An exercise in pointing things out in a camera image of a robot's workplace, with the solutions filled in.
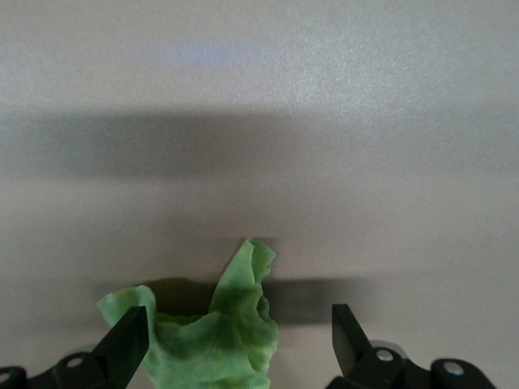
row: green cloth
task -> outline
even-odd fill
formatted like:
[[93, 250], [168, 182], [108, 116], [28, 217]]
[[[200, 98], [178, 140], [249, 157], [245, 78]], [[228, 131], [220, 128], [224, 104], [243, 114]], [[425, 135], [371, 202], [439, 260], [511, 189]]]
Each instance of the green cloth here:
[[261, 281], [275, 256], [266, 245], [245, 241], [204, 316], [157, 312], [144, 285], [111, 293], [97, 305], [111, 326], [130, 307], [146, 307], [149, 350], [143, 365], [156, 389], [268, 389], [279, 334]]

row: table surface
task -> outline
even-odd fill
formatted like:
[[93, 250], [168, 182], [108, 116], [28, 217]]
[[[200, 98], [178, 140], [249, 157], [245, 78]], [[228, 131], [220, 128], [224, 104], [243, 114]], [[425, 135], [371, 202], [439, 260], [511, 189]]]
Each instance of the table surface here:
[[[339, 374], [330, 305], [419, 365], [519, 359], [519, 2], [4, 2], [0, 365], [143, 280], [278, 252], [272, 388]], [[140, 371], [131, 387], [148, 387]]]

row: green object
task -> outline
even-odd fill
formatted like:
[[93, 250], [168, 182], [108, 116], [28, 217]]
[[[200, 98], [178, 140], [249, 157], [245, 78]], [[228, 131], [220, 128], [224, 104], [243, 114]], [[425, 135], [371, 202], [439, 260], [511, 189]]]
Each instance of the green object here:
[[132, 306], [145, 306], [149, 350], [143, 365], [156, 389], [268, 389], [268, 366], [279, 338], [262, 279], [276, 254], [247, 240], [225, 269], [203, 316], [157, 312], [144, 285], [98, 302], [113, 326]]

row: gray surface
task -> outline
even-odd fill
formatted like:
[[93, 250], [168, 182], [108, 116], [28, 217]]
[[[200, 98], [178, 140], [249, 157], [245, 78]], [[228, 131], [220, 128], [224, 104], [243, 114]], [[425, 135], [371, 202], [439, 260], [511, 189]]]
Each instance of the gray surface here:
[[518, 15], [4, 2], [0, 365], [38, 372], [102, 336], [107, 291], [214, 281], [257, 236], [279, 252], [274, 389], [338, 374], [323, 306], [340, 293], [418, 364], [465, 358], [515, 387]]

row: crumpled green fabric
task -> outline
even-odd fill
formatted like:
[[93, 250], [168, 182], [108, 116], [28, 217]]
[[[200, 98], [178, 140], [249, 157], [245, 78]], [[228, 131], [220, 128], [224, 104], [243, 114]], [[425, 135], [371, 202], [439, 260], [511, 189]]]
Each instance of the crumpled green fabric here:
[[98, 307], [111, 326], [130, 307], [146, 307], [150, 345], [143, 365], [156, 389], [268, 389], [279, 334], [261, 281], [275, 256], [263, 243], [245, 241], [204, 316], [157, 312], [145, 285], [111, 293]]

